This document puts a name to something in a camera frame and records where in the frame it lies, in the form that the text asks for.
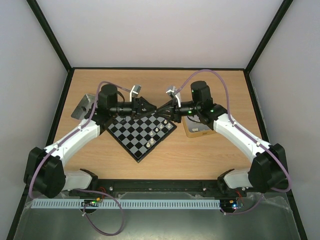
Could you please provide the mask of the silver metal tin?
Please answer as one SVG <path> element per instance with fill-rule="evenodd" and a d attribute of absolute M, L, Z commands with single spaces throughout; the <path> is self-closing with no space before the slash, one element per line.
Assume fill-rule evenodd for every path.
<path fill-rule="evenodd" d="M 80 121 L 83 120 L 85 115 L 89 112 L 90 108 L 92 107 L 95 99 L 95 95 L 86 93 L 73 110 L 71 118 Z"/>

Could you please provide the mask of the gold-rimmed metal tin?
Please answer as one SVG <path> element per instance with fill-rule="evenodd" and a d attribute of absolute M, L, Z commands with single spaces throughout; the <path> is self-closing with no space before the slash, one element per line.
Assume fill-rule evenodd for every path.
<path fill-rule="evenodd" d="M 217 133 L 214 130 L 211 130 L 207 125 L 202 124 L 196 115 L 183 116 L 181 122 L 188 138 L 203 137 Z"/>

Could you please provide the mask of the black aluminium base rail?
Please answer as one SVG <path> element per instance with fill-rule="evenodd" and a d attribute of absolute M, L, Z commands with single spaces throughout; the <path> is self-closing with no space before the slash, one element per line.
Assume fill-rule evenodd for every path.
<path fill-rule="evenodd" d="M 216 199 L 235 198 L 238 194 L 246 196 L 250 192 L 268 193 L 271 189 L 262 190 L 255 187 L 227 187 L 223 179 L 217 180 L 138 180 L 138 179 L 99 179 L 94 177 L 88 186 L 68 186 L 62 188 L 58 181 L 46 181 L 35 184 L 33 190 L 40 192 L 48 198 L 56 197 L 60 192 L 70 191 L 72 196 L 90 196 L 93 193 L 82 193 L 86 191 L 101 191 L 115 197 L 118 194 L 131 192 L 148 193 L 188 193 L 202 197 L 214 197 Z"/>

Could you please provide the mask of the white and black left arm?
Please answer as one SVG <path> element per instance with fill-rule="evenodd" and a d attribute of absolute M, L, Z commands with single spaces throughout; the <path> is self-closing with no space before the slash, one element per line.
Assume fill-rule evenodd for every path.
<path fill-rule="evenodd" d="M 85 169 L 65 171 L 66 164 L 82 147 L 106 131 L 116 117 L 142 118 L 157 109 L 137 96 L 134 91 L 140 88 L 139 85 L 133 86 L 130 100 L 119 102 L 119 86 L 102 81 L 93 105 L 71 132 L 43 149 L 33 148 L 28 155 L 23 179 L 29 186 L 29 197 L 34 198 L 33 191 L 54 198 L 62 191 L 87 190 L 94 174 Z"/>

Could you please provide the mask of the black and white chessboard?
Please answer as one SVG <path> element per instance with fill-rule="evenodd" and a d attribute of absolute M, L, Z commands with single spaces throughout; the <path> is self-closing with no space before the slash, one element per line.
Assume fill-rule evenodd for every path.
<path fill-rule="evenodd" d="M 153 115 L 140 119 L 118 116 L 110 124 L 107 131 L 139 163 L 176 130 L 177 126 L 173 122 L 167 120 L 167 124 L 164 125 L 164 120 L 167 119 Z M 151 138 L 154 139 L 154 144 L 147 147 L 146 144 L 150 143 Z"/>

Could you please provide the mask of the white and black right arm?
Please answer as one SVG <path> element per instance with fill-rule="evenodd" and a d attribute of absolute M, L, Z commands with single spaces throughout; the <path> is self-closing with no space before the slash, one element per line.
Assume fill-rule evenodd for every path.
<path fill-rule="evenodd" d="M 190 86 L 191 101 L 181 101 L 176 87 L 167 89 L 171 100 L 156 110 L 156 114 L 179 123 L 182 117 L 197 116 L 200 123 L 221 134 L 234 144 L 249 160 L 250 168 L 230 169 L 220 175 L 218 191 L 229 196 L 236 188 L 253 188 L 260 193 L 269 190 L 287 192 L 277 185 L 288 180 L 288 171 L 283 165 L 286 153 L 280 144 L 271 145 L 239 124 L 223 106 L 214 103 L 210 87 L 205 81 L 193 82 Z"/>

